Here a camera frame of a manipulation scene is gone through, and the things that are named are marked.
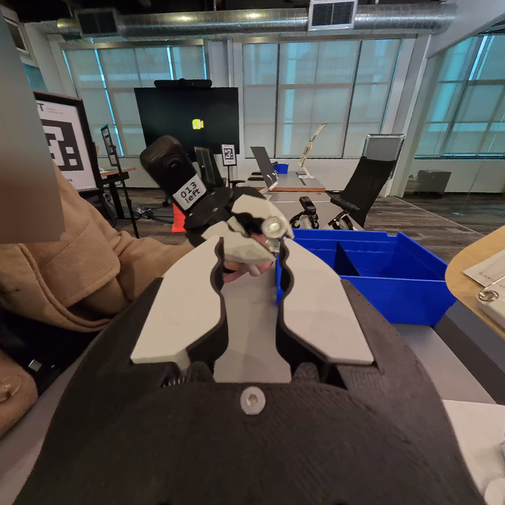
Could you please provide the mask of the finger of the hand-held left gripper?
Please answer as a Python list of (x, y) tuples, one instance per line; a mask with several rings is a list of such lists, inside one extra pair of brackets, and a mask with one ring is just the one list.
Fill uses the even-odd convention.
[(231, 206), (232, 216), (247, 230), (262, 233), (262, 224), (268, 218), (278, 218), (285, 228), (283, 235), (294, 239), (291, 224), (280, 209), (262, 195), (242, 194)]
[(225, 262), (262, 265), (271, 264), (275, 260), (275, 255), (261, 242), (248, 235), (237, 220), (220, 221), (201, 234), (204, 240), (214, 236), (223, 238)]

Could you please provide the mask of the silver hex bolt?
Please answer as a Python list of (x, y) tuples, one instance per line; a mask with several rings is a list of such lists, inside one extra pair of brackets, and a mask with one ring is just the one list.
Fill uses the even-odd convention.
[(281, 241), (286, 237), (288, 227), (277, 216), (266, 218), (261, 226), (262, 236), (265, 238), (265, 247), (270, 253), (276, 255), (280, 252)]

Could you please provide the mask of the blue plastic bin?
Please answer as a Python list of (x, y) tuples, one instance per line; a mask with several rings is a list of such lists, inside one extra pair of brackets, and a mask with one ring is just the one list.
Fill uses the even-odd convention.
[[(404, 233), (294, 231), (294, 239), (328, 264), (393, 324), (436, 326), (455, 301), (445, 282), (447, 263)], [(277, 304), (282, 296), (276, 264)]]

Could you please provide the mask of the person's left forearm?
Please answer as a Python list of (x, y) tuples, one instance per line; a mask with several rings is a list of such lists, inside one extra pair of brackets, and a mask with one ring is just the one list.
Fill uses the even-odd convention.
[(126, 298), (134, 300), (193, 249), (189, 242), (165, 245), (150, 237), (122, 239), (115, 252), (120, 263), (117, 280)]

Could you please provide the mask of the black office chair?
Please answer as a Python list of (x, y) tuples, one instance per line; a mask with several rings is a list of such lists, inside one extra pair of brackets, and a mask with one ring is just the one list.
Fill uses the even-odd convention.
[(231, 187), (245, 183), (244, 180), (230, 180), (221, 176), (216, 159), (209, 148), (194, 147), (201, 178), (207, 189)]

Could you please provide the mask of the marker sign on stand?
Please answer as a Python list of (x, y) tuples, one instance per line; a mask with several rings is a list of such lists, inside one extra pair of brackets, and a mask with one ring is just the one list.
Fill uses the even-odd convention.
[(117, 148), (114, 145), (114, 143), (112, 141), (112, 137), (110, 135), (109, 126), (107, 124), (104, 125), (100, 129), (100, 132), (102, 133), (102, 137), (104, 140), (104, 146), (107, 150), (107, 155), (109, 157), (110, 165), (111, 165), (111, 167), (116, 168), (118, 171), (118, 174), (119, 174), (119, 177), (121, 180), (121, 184), (122, 184), (122, 188), (123, 188), (123, 193), (124, 193), (126, 204), (127, 204), (127, 208), (128, 208), (128, 214), (129, 214), (132, 226), (133, 226), (134, 234), (135, 234), (136, 238), (138, 239), (138, 238), (140, 238), (140, 236), (138, 233), (138, 228), (137, 228), (136, 219), (135, 219), (132, 204), (131, 204), (131, 199), (129, 197), (128, 190), (127, 190), (127, 187), (125, 184), (123, 170), (122, 170), (120, 160), (119, 160), (119, 157), (117, 154)]
[(232, 186), (233, 167), (236, 166), (236, 153), (234, 144), (221, 144), (223, 166), (227, 169), (228, 186)]

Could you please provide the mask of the document stand with sheet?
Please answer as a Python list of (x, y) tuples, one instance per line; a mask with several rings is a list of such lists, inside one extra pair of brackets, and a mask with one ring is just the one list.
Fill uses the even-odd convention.
[(300, 171), (296, 172), (297, 176), (301, 180), (305, 179), (314, 179), (313, 175), (308, 171), (308, 169), (305, 166), (305, 163), (307, 161), (307, 158), (309, 157), (309, 154), (312, 150), (313, 143), (315, 142), (316, 138), (318, 135), (324, 130), (324, 128), (327, 126), (327, 123), (322, 123), (318, 129), (314, 132), (314, 134), (310, 137), (308, 143), (305, 146), (305, 149), (302, 153), (302, 155), (299, 158), (298, 164), (300, 167)]

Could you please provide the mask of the large gridded window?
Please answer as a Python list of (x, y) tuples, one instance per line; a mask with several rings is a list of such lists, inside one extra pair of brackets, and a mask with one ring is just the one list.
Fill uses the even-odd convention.
[(445, 52), (415, 158), (504, 158), (504, 31)]
[(204, 46), (163, 46), (62, 51), (72, 84), (83, 100), (95, 144), (105, 155), (100, 129), (108, 125), (119, 156), (145, 148), (134, 89), (155, 80), (209, 77)]
[(385, 133), (403, 40), (242, 45), (245, 156), (356, 159), (366, 136)]

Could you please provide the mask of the beige coat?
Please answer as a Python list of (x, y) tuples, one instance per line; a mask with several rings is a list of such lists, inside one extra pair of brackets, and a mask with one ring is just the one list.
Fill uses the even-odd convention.
[[(131, 302), (117, 280), (117, 231), (54, 165), (65, 232), (58, 242), (1, 245), (1, 309), (89, 333), (103, 330)], [(39, 397), (34, 379), (1, 350), (1, 435)]]

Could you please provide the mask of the black mesh chair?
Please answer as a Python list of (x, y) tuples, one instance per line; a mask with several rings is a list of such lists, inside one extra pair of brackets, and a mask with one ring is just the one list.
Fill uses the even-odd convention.
[(328, 227), (352, 230), (351, 220), (363, 227), (376, 198), (395, 169), (396, 161), (371, 160), (362, 156), (343, 191), (329, 190), (330, 201), (341, 208)]

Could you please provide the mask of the black inner garment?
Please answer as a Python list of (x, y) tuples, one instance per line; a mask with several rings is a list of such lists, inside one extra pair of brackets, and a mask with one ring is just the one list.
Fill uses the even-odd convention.
[(59, 328), (1, 309), (1, 350), (34, 379), (40, 395), (98, 334)]

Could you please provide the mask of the dark air vent grille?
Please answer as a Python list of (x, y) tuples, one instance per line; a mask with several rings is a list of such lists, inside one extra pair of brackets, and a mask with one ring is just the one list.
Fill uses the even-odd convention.
[(115, 9), (79, 9), (74, 12), (81, 35), (105, 37), (119, 34)]

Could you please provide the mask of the printed instruction sheet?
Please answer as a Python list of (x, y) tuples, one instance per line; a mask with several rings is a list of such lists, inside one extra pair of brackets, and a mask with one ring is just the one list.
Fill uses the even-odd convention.
[(504, 281), (504, 250), (464, 270), (464, 274), (483, 287)]

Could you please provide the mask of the white air vent grille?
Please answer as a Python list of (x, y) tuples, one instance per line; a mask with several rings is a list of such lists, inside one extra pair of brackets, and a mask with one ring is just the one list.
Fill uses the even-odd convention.
[(358, 1), (310, 1), (308, 31), (353, 29)]

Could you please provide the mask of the large black wall screen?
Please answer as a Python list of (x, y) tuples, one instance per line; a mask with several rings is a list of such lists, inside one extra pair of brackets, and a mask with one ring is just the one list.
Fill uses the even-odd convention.
[(221, 153), (222, 144), (239, 149), (239, 107), (236, 87), (134, 89), (146, 146), (162, 136), (180, 141), (191, 161), (195, 147)]

